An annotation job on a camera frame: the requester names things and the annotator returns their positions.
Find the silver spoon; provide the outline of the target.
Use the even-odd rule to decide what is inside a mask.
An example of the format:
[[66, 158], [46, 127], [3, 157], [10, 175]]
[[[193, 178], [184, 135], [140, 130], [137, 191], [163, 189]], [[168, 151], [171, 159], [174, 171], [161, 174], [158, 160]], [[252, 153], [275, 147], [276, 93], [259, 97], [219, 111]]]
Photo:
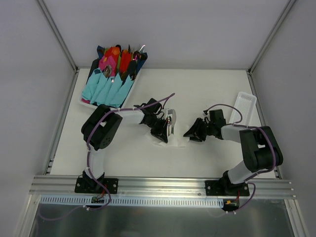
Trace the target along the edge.
[[172, 118], [171, 116], [168, 116], [166, 118], [166, 124], [167, 124], [167, 127], [166, 127], [166, 134], [167, 134], [167, 137], [170, 135], [170, 127], [171, 127], [171, 124], [172, 124]]

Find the white paper napkin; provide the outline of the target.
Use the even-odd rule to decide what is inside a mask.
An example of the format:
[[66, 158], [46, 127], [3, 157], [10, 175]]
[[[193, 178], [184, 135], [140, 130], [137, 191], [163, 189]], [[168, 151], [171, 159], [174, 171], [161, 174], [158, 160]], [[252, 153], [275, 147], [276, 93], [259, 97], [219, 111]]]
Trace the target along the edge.
[[160, 147], [171, 147], [171, 148], [183, 148], [186, 147], [189, 142], [189, 137], [184, 137], [184, 133], [189, 130], [189, 126], [183, 122], [176, 123], [174, 126], [174, 133], [168, 137], [168, 143], [165, 143], [158, 138], [155, 138], [147, 132], [145, 137], [154, 145]]

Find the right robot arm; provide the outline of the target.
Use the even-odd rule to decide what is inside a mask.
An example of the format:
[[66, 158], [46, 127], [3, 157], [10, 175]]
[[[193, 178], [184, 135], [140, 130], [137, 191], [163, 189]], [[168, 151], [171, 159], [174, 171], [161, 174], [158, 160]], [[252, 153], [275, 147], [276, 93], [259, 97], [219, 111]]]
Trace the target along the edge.
[[221, 109], [205, 112], [205, 118], [197, 118], [184, 133], [192, 141], [203, 142], [208, 136], [241, 145], [242, 161], [227, 170], [223, 176], [205, 182], [207, 196], [250, 195], [247, 181], [255, 176], [271, 172], [283, 163], [283, 155], [269, 126], [246, 126], [240, 122], [227, 123]]

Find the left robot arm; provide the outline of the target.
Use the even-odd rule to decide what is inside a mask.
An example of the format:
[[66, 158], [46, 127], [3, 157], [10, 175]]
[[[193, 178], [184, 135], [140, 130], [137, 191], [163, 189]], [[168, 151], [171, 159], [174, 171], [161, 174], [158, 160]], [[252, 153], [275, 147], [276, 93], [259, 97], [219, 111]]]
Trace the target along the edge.
[[107, 178], [103, 168], [105, 149], [113, 141], [118, 128], [124, 124], [144, 124], [150, 134], [168, 143], [173, 133], [174, 110], [166, 109], [155, 99], [132, 108], [112, 110], [101, 104], [91, 114], [81, 128], [87, 145], [87, 165], [77, 178], [75, 193], [116, 194], [118, 179]]

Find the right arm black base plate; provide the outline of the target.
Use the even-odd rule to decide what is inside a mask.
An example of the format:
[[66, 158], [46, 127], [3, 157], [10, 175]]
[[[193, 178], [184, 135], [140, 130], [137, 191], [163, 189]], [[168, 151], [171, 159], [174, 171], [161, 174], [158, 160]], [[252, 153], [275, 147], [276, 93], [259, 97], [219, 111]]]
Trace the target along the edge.
[[207, 196], [240, 196], [250, 195], [249, 187], [246, 183], [232, 184], [229, 180], [206, 180], [205, 192]]

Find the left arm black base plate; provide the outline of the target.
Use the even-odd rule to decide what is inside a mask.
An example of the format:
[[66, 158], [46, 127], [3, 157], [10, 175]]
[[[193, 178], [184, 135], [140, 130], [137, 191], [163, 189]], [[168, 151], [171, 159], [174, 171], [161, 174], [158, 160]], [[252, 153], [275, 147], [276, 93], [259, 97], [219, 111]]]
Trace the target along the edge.
[[[101, 176], [97, 179], [110, 194], [117, 194], [119, 187], [119, 179], [117, 178], [105, 178]], [[78, 177], [75, 185], [75, 193], [80, 194], [101, 194], [106, 191], [97, 182], [88, 176]]]

